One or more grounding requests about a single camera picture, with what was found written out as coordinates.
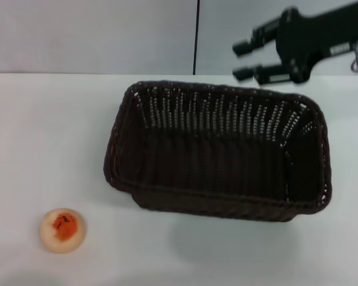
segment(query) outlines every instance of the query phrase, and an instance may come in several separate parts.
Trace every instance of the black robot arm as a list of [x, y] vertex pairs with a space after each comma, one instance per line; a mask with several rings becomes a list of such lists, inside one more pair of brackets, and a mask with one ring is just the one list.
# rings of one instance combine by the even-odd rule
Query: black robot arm
[[289, 8], [255, 29], [250, 41], [234, 45], [233, 51], [240, 57], [271, 41], [276, 41], [281, 64], [235, 70], [237, 80], [254, 77], [260, 85], [303, 83], [320, 60], [352, 51], [356, 60], [351, 69], [358, 72], [358, 2], [316, 17], [304, 17], [296, 8]]

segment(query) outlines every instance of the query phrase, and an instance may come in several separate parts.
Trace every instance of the orange food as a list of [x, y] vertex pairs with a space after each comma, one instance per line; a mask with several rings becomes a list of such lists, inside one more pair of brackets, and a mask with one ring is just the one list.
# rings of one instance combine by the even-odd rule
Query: orange food
[[53, 223], [53, 228], [57, 231], [55, 236], [59, 240], [68, 240], [78, 230], [77, 219], [70, 213], [60, 213]]
[[82, 215], [75, 210], [55, 209], [45, 215], [39, 231], [41, 242], [47, 249], [68, 253], [82, 244], [87, 226]]

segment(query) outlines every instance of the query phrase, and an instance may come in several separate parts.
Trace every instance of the woven pattern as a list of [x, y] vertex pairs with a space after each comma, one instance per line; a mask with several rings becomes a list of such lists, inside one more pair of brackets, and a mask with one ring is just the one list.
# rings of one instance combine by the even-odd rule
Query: woven pattern
[[326, 123], [310, 99], [140, 82], [122, 102], [107, 181], [148, 209], [288, 221], [331, 198]]

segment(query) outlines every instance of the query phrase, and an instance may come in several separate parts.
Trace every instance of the table surface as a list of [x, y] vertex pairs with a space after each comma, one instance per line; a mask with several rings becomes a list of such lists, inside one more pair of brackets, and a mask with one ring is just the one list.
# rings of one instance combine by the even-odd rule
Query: table surface
[[[158, 79], [237, 85], [228, 76], [0, 74], [0, 286], [358, 285], [358, 76], [270, 87], [314, 99], [329, 129], [331, 204], [289, 223], [150, 212], [107, 184], [124, 91]], [[88, 224], [73, 253], [39, 242], [43, 215], [59, 207]]]

